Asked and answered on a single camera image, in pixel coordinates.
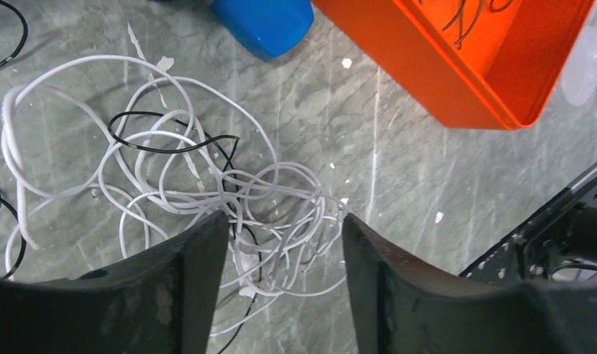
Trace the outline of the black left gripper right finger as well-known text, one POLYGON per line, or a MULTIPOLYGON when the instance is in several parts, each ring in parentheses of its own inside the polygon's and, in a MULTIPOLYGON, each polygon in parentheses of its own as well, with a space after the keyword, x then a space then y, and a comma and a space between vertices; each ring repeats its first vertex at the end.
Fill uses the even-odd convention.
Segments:
POLYGON ((475 282, 352 214, 342 245, 360 353, 597 353, 597 282, 475 282))

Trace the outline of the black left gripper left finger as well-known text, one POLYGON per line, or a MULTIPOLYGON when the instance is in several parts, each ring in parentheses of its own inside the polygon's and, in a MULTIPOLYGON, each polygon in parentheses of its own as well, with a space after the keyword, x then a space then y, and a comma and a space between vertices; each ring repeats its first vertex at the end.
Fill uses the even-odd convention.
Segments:
POLYGON ((0 280, 0 353, 204 353, 229 230, 215 212, 75 280, 0 280))

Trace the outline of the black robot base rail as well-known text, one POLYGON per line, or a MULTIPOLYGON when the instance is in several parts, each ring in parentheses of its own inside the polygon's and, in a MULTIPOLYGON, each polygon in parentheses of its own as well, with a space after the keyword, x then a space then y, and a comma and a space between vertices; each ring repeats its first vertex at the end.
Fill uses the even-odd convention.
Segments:
POLYGON ((597 278, 597 162, 459 275, 507 285, 571 267, 597 278))

